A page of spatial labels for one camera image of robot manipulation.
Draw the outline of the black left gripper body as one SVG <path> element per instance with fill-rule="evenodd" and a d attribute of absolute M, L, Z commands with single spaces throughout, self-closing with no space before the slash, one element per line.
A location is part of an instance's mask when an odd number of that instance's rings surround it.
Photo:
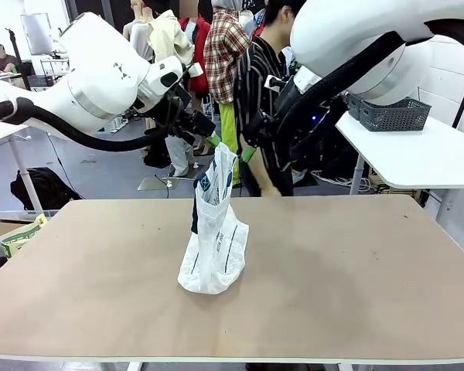
<path fill-rule="evenodd" d="M 213 138 L 216 125 L 202 112 L 181 111 L 169 125 L 169 134 L 181 138 L 189 145 L 195 142 L 195 136 Z"/>

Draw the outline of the white printed plastic shopping bag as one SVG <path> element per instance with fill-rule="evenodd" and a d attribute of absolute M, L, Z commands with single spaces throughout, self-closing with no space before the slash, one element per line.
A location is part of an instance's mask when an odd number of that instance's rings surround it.
<path fill-rule="evenodd" d="M 223 143 L 209 168 L 194 182 L 191 236 L 178 275 L 179 284 L 197 294 L 220 294 L 245 267 L 249 226 L 230 204 L 237 155 Z"/>

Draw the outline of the grey plastic lattice basket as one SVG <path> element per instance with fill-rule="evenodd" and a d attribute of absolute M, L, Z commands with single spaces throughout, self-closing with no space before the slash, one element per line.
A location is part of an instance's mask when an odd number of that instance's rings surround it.
<path fill-rule="evenodd" d="M 349 115 L 355 120 L 360 120 L 360 110 L 363 104 L 363 100 L 353 94 L 346 95 L 346 103 L 348 107 Z"/>
<path fill-rule="evenodd" d="M 372 132 L 422 131 L 431 108 L 412 98 L 387 106 L 362 102 L 359 122 Z"/>

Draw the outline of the person's right forearm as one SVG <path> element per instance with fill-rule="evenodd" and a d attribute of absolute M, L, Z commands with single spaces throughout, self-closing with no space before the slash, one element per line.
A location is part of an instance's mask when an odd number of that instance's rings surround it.
<path fill-rule="evenodd" d="M 274 186 L 270 180 L 268 171 L 265 167 L 261 150 L 256 148 L 254 154 L 251 156 L 248 166 L 259 185 L 260 190 L 267 186 Z"/>

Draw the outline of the green printed paper bag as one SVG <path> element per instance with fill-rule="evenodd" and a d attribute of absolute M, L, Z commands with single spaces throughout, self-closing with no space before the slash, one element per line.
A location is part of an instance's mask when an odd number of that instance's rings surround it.
<path fill-rule="evenodd" d="M 37 216 L 33 223 L 21 226 L 0 237 L 0 243 L 5 256 L 10 259 L 27 242 L 29 242 L 46 224 L 48 219 L 44 214 Z"/>

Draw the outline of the neon green trousers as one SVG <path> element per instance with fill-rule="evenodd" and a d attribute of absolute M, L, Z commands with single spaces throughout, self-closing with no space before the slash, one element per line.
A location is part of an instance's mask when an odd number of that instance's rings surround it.
<path fill-rule="evenodd" d="M 237 129 L 232 102 L 219 104 L 222 142 L 233 152 L 237 153 Z"/>

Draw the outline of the person in striped shirt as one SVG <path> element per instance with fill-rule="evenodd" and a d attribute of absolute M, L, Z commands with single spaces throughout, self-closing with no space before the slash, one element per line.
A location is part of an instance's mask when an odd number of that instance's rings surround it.
<path fill-rule="evenodd" d="M 282 78 L 287 74 L 285 55 L 282 50 L 290 46 L 290 35 L 296 16 L 306 0 L 268 0 L 264 11 L 264 28 L 254 36 L 251 44 L 238 60 L 234 81 L 234 114 L 237 129 L 238 151 L 241 157 L 246 143 L 241 130 L 259 109 L 268 114 L 278 93 L 264 87 L 268 75 Z M 259 147 L 271 182 L 281 196 L 293 195 L 292 175 L 289 169 L 278 166 L 275 144 L 268 142 Z M 261 197 L 248 162 L 239 161 L 240 176 L 252 197 Z"/>

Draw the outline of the grey trousers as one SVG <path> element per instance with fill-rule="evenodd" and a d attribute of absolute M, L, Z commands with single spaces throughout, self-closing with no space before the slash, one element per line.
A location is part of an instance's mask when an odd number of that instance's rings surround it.
<path fill-rule="evenodd" d="M 193 146 L 184 139 L 169 135 L 165 139 L 175 177 L 185 177 L 196 163 Z"/>

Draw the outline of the red jacket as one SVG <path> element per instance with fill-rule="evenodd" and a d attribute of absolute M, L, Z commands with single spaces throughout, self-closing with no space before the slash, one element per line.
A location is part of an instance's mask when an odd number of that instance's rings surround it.
<path fill-rule="evenodd" d="M 181 18 L 179 24 L 181 30 L 185 32 L 189 41 L 194 45 L 193 62 L 198 63 L 203 70 L 201 75 L 191 79 L 190 89 L 198 98 L 204 98 L 210 92 L 203 55 L 210 24 L 201 16 L 196 21 L 191 21 L 190 18 Z"/>

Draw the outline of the beige jacket on mannequin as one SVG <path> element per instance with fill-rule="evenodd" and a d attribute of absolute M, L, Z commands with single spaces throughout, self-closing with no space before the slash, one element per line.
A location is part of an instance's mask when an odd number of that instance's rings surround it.
<path fill-rule="evenodd" d="M 186 66 L 193 62 L 194 45 L 170 9 L 148 24 L 148 44 L 156 63 L 170 56 L 176 56 Z"/>

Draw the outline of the white torso mannequin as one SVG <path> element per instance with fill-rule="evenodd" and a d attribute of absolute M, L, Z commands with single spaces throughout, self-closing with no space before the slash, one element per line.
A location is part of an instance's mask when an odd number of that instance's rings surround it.
<path fill-rule="evenodd" d="M 123 36 L 132 44 L 140 57 L 151 61 L 153 51 L 148 44 L 148 25 L 154 19 L 152 10 L 143 0 L 131 0 L 134 20 L 123 28 Z"/>

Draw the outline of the white side table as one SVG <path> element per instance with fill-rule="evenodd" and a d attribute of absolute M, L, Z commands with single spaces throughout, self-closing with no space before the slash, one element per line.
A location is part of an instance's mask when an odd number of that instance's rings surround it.
<path fill-rule="evenodd" d="M 336 125 L 357 151 L 350 194 L 359 192 L 365 164 L 399 189 L 444 189 L 436 220 L 452 210 L 464 189 L 464 133 L 429 117 L 422 131 L 372 132 L 349 114 Z"/>

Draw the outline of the white table with leg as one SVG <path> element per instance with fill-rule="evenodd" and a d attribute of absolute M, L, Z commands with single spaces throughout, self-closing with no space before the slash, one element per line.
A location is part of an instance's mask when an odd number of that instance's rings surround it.
<path fill-rule="evenodd" d="M 18 143 L 20 141 L 29 141 L 32 139 L 30 135 L 27 135 L 25 137 L 19 135 L 20 131 L 25 130 L 27 128 L 28 126 L 24 124 L 12 125 L 12 124 L 6 124 L 6 123 L 0 122 L 0 145 L 3 145 L 4 143 L 9 144 L 9 147 L 12 150 L 12 154 L 14 156 L 15 162 L 18 166 L 19 174 L 23 180 L 27 194 L 32 203 L 33 209 L 37 213 L 42 213 L 43 207 L 41 205 L 41 202 L 39 201 L 39 197 L 32 183 L 31 176 L 21 158 L 19 148 L 18 148 Z"/>

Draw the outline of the white board panel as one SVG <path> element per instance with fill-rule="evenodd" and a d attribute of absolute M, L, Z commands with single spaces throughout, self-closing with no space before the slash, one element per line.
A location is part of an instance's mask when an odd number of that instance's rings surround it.
<path fill-rule="evenodd" d="M 46 13 L 22 14 L 21 21 L 31 55 L 50 54 L 53 37 L 49 16 Z"/>

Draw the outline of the metal mannequin base plate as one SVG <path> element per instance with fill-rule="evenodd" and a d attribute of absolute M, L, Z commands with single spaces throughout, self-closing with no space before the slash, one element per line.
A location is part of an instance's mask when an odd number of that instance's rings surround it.
<path fill-rule="evenodd" d="M 137 190 L 139 192 L 145 191 L 177 191 L 177 192 L 192 192 L 193 191 L 193 179 L 191 178 L 179 178 L 179 177 L 167 177 L 152 175 L 143 178 L 139 184 Z"/>

